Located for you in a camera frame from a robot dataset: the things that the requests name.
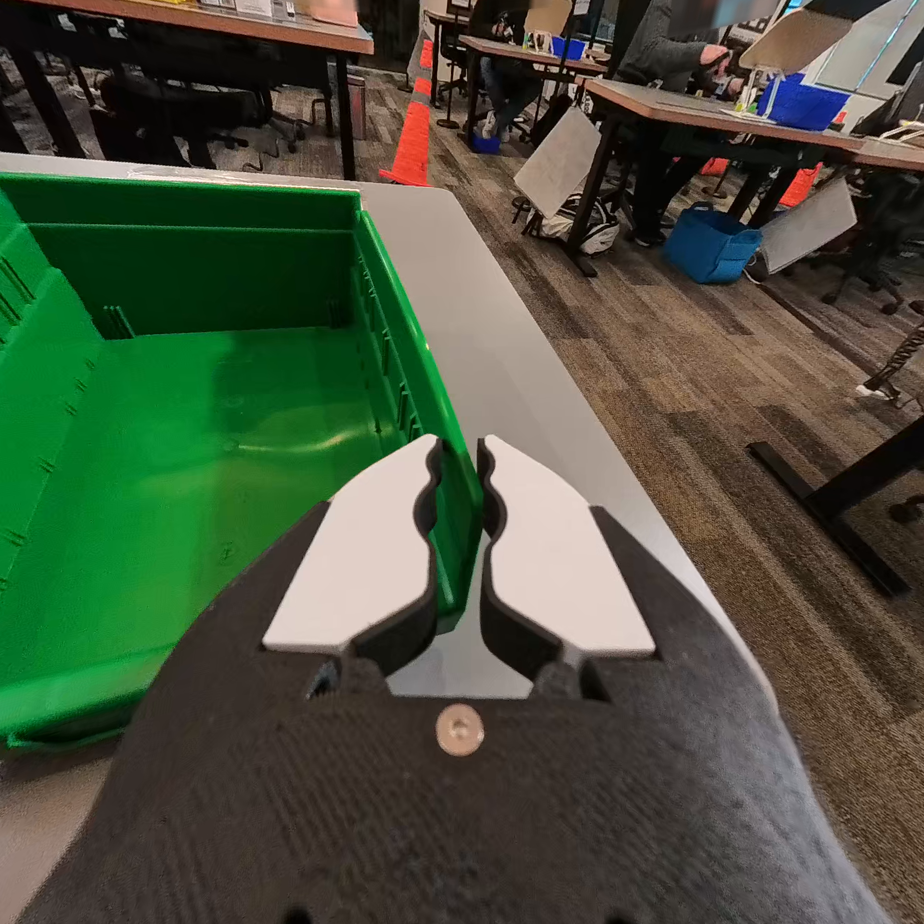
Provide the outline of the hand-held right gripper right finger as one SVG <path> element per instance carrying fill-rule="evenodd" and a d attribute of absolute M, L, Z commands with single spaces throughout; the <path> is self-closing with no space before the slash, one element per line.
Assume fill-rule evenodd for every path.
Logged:
<path fill-rule="evenodd" d="M 480 633 L 527 679 L 549 664 L 652 658 L 655 642 L 596 517 L 569 482 L 496 435 L 479 440 Z"/>

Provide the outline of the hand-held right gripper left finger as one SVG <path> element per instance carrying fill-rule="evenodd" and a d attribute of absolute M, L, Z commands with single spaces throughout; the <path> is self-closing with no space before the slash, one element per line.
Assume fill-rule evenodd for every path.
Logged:
<path fill-rule="evenodd" d="M 425 434 L 333 496 L 262 637 L 265 650 L 350 655 L 391 676 L 430 645 L 442 456 L 442 440 Z"/>

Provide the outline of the green plastic bin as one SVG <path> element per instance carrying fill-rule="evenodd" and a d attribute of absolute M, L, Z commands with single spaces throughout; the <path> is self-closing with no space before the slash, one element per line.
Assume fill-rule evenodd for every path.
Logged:
<path fill-rule="evenodd" d="M 438 632 L 481 492 L 357 189 L 2 173 L 2 755 L 118 735 L 190 623 L 426 433 Z"/>

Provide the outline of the white black backpack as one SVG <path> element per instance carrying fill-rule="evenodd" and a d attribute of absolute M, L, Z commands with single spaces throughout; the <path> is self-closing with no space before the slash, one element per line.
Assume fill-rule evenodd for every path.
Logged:
<path fill-rule="evenodd" d="M 571 234 L 580 200 L 578 192 L 571 194 L 552 217 L 530 208 L 524 234 L 564 245 Z M 588 257 L 607 252 L 616 241 L 619 230 L 619 218 L 611 202 L 606 197 L 597 197 L 591 205 L 586 227 L 578 234 L 578 252 Z"/>

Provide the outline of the blue bag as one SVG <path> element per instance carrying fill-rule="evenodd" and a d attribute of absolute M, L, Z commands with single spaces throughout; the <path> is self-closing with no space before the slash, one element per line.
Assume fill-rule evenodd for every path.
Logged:
<path fill-rule="evenodd" d="M 676 220 L 664 244 L 664 260 L 696 283 L 733 283 L 761 240 L 760 229 L 716 211 L 710 202 L 695 202 Z"/>

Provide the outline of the grey panel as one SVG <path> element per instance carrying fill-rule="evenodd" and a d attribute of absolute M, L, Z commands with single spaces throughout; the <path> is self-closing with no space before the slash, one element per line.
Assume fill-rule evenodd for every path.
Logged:
<path fill-rule="evenodd" d="M 847 179 L 828 181 L 760 229 L 768 275 L 774 275 L 853 228 L 858 221 Z"/>
<path fill-rule="evenodd" d="M 516 173 L 516 189 L 542 217 L 553 217 L 583 187 L 599 143 L 595 124 L 571 107 Z"/>

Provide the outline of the orange traffic cone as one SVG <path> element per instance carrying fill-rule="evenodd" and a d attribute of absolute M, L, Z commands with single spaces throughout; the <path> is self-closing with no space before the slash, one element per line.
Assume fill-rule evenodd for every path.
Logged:
<path fill-rule="evenodd" d="M 433 92 L 433 40 L 428 37 L 425 29 L 419 32 L 407 75 L 412 87 L 397 150 L 391 167 L 380 170 L 379 178 L 401 186 L 427 188 Z"/>

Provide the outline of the small orange cone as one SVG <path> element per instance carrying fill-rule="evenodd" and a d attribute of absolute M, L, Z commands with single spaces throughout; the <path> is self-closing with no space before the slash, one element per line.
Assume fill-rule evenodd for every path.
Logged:
<path fill-rule="evenodd" d="M 802 203 L 812 191 L 822 167 L 823 164 L 817 164 L 813 168 L 800 169 L 781 196 L 779 204 L 790 209 Z"/>

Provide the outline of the black office chair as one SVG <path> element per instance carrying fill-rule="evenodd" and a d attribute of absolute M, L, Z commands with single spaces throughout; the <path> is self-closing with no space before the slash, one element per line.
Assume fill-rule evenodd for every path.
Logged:
<path fill-rule="evenodd" d="M 243 128 L 274 117 L 271 96 L 252 90 L 202 90 L 114 73 L 99 86 L 90 121 L 108 161 L 215 169 L 211 145 L 248 147 Z"/>
<path fill-rule="evenodd" d="M 864 282 L 871 292 L 885 291 L 892 298 L 880 308 L 883 314 L 895 315 L 907 303 L 899 283 L 884 270 L 883 261 L 908 239 L 922 234 L 922 176 L 899 174 L 883 182 L 867 199 L 852 244 L 833 258 L 833 265 L 843 274 L 834 289 L 821 297 L 825 305 L 835 305 L 851 279 Z"/>

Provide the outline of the long wooden office desk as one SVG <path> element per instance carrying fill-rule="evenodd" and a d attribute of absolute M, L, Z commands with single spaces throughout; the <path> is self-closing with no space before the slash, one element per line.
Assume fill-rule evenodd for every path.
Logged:
<path fill-rule="evenodd" d="M 605 118 L 574 224 L 563 247 L 586 278 L 597 276 L 590 258 L 580 250 L 591 208 L 617 145 L 632 141 L 641 126 L 665 128 L 660 146 L 665 153 L 726 158 L 752 167 L 751 176 L 730 207 L 734 218 L 743 216 L 770 171 L 778 168 L 778 175 L 748 222 L 753 228 L 768 223 L 800 169 L 814 168 L 827 160 L 850 164 L 867 141 L 831 129 L 813 132 L 781 126 L 736 112 L 726 103 L 613 80 L 584 79 L 583 88 Z"/>

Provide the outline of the blue storage bin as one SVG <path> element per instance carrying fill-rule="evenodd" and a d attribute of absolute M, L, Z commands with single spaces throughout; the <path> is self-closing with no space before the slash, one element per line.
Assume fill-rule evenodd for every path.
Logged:
<path fill-rule="evenodd" d="M 803 78 L 802 73 L 774 77 L 757 99 L 756 115 L 786 128 L 827 130 L 845 109 L 851 93 L 804 84 Z"/>

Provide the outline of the wooden side desk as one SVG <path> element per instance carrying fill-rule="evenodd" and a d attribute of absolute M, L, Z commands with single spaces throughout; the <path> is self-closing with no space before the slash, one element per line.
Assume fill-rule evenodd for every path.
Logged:
<path fill-rule="evenodd" d="M 347 60 L 372 53 L 371 36 L 350 13 L 334 22 L 313 6 L 310 17 L 276 18 L 218 6 L 172 2 L 2 2 L 1 44 L 13 59 L 57 154 L 85 158 L 60 101 L 43 74 L 37 52 L 75 68 L 88 66 L 202 90 L 295 86 L 321 90 L 331 119 L 328 57 L 336 66 L 336 97 L 343 177 L 356 178 Z"/>

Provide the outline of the brown cardboard box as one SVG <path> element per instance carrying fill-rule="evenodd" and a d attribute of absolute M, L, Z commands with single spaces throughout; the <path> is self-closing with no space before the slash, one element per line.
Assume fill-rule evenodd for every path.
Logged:
<path fill-rule="evenodd" d="M 896 92 L 888 75 L 918 27 L 920 2 L 805 2 L 775 20 L 742 53 L 749 72 L 740 107 L 766 87 L 800 74 L 802 83 L 847 96 L 851 124 Z"/>

